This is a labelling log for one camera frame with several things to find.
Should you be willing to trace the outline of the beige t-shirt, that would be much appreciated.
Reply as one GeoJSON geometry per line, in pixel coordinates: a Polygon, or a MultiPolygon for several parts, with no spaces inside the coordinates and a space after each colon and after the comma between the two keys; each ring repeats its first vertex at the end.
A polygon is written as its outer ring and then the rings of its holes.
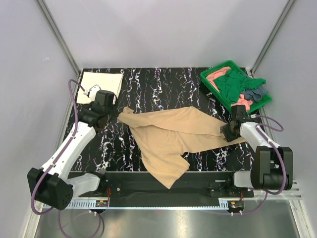
{"type": "Polygon", "coordinates": [[[125,107],[118,121],[129,126],[146,170],[167,189],[190,167],[184,153],[245,142],[242,137],[227,142],[220,133],[225,123],[195,107],[139,114],[125,107]]]}

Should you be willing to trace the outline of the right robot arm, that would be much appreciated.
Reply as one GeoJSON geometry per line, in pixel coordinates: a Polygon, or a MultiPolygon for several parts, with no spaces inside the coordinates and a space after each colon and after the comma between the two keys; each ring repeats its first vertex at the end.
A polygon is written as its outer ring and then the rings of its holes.
{"type": "Polygon", "coordinates": [[[270,194],[280,194],[293,185],[293,151],[280,146],[262,130],[265,124],[259,123],[260,115],[249,115],[246,107],[231,107],[231,122],[220,128],[227,142],[244,138],[255,153],[250,171],[233,174],[225,184],[229,196],[237,196],[243,188],[264,190],[270,194]]]}

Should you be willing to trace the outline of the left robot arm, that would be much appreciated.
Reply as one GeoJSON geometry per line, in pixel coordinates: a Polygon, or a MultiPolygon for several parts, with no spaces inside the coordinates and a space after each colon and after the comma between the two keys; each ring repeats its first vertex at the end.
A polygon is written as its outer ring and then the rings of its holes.
{"type": "Polygon", "coordinates": [[[105,125],[118,115],[113,103],[117,96],[110,91],[99,90],[95,99],[75,112],[75,123],[57,151],[39,169],[31,168],[27,180],[31,193],[32,211],[39,215],[35,201],[57,210],[65,209],[72,198],[92,192],[95,196],[106,193],[107,184],[98,172],[85,172],[69,178],[69,173],[87,144],[105,125]]]}

